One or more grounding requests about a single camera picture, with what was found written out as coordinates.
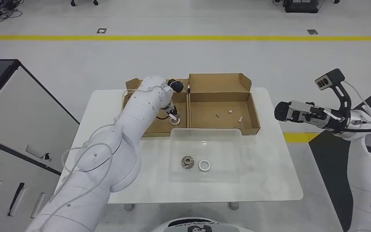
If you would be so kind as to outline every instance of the white table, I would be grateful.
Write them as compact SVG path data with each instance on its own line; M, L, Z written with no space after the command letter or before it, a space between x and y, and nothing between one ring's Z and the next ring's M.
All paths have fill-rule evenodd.
M112 123L121 110L124 90L95 91L85 110L73 147L79 147L98 127ZM268 91L252 88L261 129L244 136L243 155L247 156L239 183L174 183L168 178L170 138L143 138L139 153L141 171L121 192L111 194L110 204L170 202L239 202L300 200L303 191ZM70 152L66 166L74 164ZM63 170L61 178L67 175Z

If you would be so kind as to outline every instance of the white ring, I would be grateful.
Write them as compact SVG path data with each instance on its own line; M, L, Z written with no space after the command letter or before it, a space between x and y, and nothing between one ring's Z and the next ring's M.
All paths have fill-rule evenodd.
M177 120L176 122L173 122L173 119L170 118L170 124L176 126L176 125L178 125L179 123L180 123L180 118L178 118L178 120Z
M202 168L202 167L201 167L201 164L202 164L203 162L205 162L205 163L208 164L208 167L207 167L207 168ZM210 162L207 161L207 160L205 160L205 159L203 159L203 160L201 160L201 161L199 162L198 167L200 168L201 171L203 171L203 172L207 172L207 171L210 169Z

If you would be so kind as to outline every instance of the table leg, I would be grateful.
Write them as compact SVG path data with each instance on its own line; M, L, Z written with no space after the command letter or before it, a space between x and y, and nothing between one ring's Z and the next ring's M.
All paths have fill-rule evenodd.
M135 204L125 204L123 206L123 208L126 210L126 211L132 211L135 207Z
M228 207L232 210L237 210L239 208L239 202L228 202Z

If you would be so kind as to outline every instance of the white rubber ring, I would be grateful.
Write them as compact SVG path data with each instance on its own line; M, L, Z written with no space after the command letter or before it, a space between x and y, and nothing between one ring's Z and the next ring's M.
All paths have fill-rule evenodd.
M202 164L203 162L205 162L205 163L208 164L208 167L207 167L207 168L202 168L202 167L201 167L201 164ZM203 172L207 172L207 171L210 169L210 166L211 166L211 165L210 165L210 162L207 161L207 160L205 160L205 159L201 160L201 161L199 162L199 164L198 164L198 167L199 167L200 170L203 171Z

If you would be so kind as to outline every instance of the yellow floor line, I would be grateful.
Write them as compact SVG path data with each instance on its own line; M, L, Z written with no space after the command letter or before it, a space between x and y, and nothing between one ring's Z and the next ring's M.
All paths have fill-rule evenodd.
M21 41L371 41L371 36L290 35L0 35Z
M283 133L287 143L309 143L317 135L319 135L319 133Z

